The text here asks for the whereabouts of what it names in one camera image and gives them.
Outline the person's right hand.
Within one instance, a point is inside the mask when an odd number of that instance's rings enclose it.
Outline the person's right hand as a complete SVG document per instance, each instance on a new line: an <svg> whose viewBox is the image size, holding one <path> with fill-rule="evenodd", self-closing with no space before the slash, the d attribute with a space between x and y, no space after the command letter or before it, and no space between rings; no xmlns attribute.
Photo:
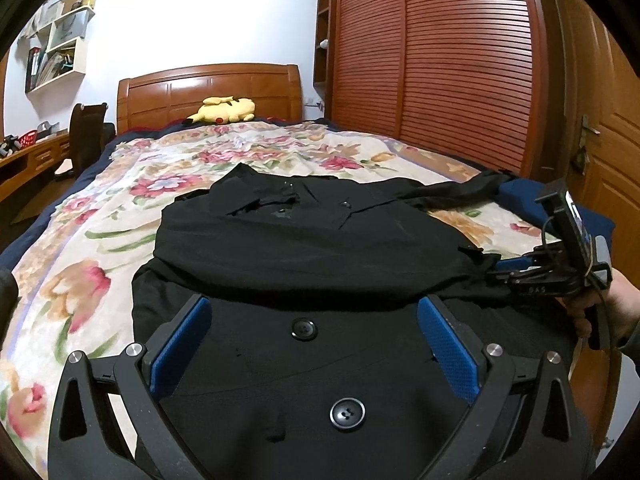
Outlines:
<svg viewBox="0 0 640 480"><path fill-rule="evenodd" d="M639 289L617 269L612 270L612 282L606 292L586 292L564 298L562 303L574 321L577 335L582 338L588 338L592 332L586 310L603 304L608 312L611 344L617 348L630 341L639 323Z"/></svg>

